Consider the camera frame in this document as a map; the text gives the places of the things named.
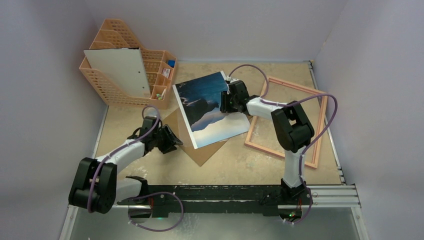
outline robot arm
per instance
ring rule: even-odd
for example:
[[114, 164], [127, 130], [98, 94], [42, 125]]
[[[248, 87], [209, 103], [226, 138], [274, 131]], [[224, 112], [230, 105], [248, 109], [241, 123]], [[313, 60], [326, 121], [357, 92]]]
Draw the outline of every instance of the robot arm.
[[285, 171], [281, 183], [284, 182], [288, 189], [301, 188], [299, 165], [301, 164], [301, 176], [303, 176], [305, 167], [304, 157], [302, 163], [299, 162], [301, 152], [311, 143], [311, 138], [315, 134], [302, 106], [299, 104], [292, 107], [281, 107], [276, 102], [273, 102], [274, 105], [265, 104], [261, 102], [259, 96], [249, 96], [243, 81], [232, 79], [227, 83], [228, 91], [221, 93], [220, 111], [222, 113], [240, 112], [271, 120], [278, 142], [284, 148], [285, 153]]
[[[161, 121], [161, 126], [158, 124], [141, 141], [130, 144], [150, 130], [155, 121], [156, 117], [145, 117], [142, 127], [137, 128], [121, 146], [116, 148], [121, 150], [117, 152], [113, 150], [97, 159], [86, 157], [81, 160], [69, 193], [69, 204], [86, 209], [92, 181], [96, 181], [91, 202], [93, 212], [105, 214], [116, 202], [149, 194], [146, 179], [127, 176], [124, 180], [117, 181], [117, 176], [130, 163], [142, 158], [155, 147], [166, 154], [176, 150], [176, 145], [183, 144], [168, 125], [162, 126]], [[108, 160], [101, 167], [98, 177], [93, 179], [97, 167], [105, 158]]]

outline brown cardboard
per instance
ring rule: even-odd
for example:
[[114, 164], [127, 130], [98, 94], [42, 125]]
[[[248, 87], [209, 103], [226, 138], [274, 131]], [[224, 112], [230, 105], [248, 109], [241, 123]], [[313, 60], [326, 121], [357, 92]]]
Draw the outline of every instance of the brown cardboard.
[[[168, 124], [172, 129], [174, 134], [180, 139], [190, 139], [188, 137], [189, 131], [186, 127], [183, 127], [181, 124], [178, 124], [178, 117], [181, 115], [181, 111], [178, 108], [169, 114], [165, 119], [162, 120], [163, 124]], [[180, 148], [191, 158], [193, 161], [201, 167], [206, 161], [214, 155], [218, 149], [220, 149], [227, 141], [219, 141], [207, 146], [195, 149], [192, 145], [186, 144], [180, 146]]]

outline desk organizer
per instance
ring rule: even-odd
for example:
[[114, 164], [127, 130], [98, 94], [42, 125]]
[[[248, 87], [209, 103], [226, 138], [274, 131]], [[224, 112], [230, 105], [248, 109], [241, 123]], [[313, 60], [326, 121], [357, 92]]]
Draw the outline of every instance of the desk organizer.
[[[171, 86], [177, 71], [177, 58], [164, 50], [149, 50], [145, 48], [124, 21], [107, 18], [104, 20], [89, 49], [116, 48], [140, 48], [151, 96], [150, 98], [145, 98], [127, 95], [101, 71], [91, 68], [89, 61], [85, 57], [79, 66], [79, 70], [103, 101], [113, 106], [144, 107], [146, 105], [154, 105], [159, 109], [166, 109], [170, 100]], [[170, 67], [168, 61], [174, 61], [174, 66]], [[168, 77], [162, 74], [163, 69], [170, 69]], [[159, 100], [156, 96], [162, 93], [164, 95]]]

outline wooden frame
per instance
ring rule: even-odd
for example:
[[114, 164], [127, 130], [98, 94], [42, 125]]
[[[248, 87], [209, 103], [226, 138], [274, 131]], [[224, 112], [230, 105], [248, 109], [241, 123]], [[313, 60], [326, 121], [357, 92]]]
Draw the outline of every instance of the wooden frame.
[[[278, 78], [275, 78], [275, 77], [272, 77], [272, 76], [268, 77], [268, 81], [269, 81], [270, 84], [271, 83], [279, 84], [279, 85], [282, 85], [284, 87], [288, 87], [288, 88], [291, 88], [291, 89], [296, 89], [296, 90], [302, 91], [304, 93], [309, 93], [309, 94], [314, 94], [314, 95], [325, 93], [323, 91], [316, 90], [314, 88], [302, 86], [302, 85], [299, 85], [299, 84], [296, 84], [296, 83], [293, 83], [293, 82], [289, 82], [289, 81], [285, 81], [285, 80], [281, 80], [281, 79], [278, 79]], [[267, 87], [267, 83], [264, 83], [263, 88], [262, 88], [262, 92], [261, 92], [260, 95], [264, 94], [266, 87]], [[316, 127], [315, 128], [315, 136], [317, 134], [319, 134], [324, 128], [324, 120], [325, 120], [325, 114], [326, 114], [326, 109], [327, 109], [327, 100], [328, 100], [327, 96], [321, 97], [321, 106], [320, 106], [320, 109], [319, 109], [318, 124], [317, 124], [317, 126], [315, 126]], [[252, 119], [252, 122], [250, 124], [249, 131], [247, 132], [247, 137], [246, 137], [246, 140], [244, 141], [244, 145], [251, 147], [251, 148], [254, 148], [256, 150], [265, 152], [267, 154], [274, 155], [274, 156], [279, 157], [279, 158], [284, 158], [285, 157], [284, 152], [279, 152], [279, 151], [270, 149], [266, 146], [262, 146], [262, 145], [259, 145], [257, 143], [251, 142], [252, 134], [253, 134], [253, 131], [255, 129], [255, 125], [257, 123], [257, 120], [258, 120], [258, 117], [254, 116], [253, 119]], [[312, 168], [312, 169], [318, 168], [318, 160], [320, 158], [320, 150], [321, 150], [321, 140], [322, 140], [322, 137], [320, 137], [315, 142], [315, 144], [313, 146], [312, 162], [305, 162], [305, 165], [309, 168]]]

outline white enclosure wall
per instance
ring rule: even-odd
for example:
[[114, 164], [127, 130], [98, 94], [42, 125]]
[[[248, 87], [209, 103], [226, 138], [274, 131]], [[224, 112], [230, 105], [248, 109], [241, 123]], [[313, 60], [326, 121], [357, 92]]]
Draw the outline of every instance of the white enclosure wall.
[[347, 0], [86, 0], [147, 47], [188, 61], [314, 59]]
[[58, 239], [105, 104], [78, 70], [97, 26], [83, 0], [3, 0], [0, 239]]
[[424, 239], [423, 43], [424, 1], [350, 0], [316, 58], [371, 239]]

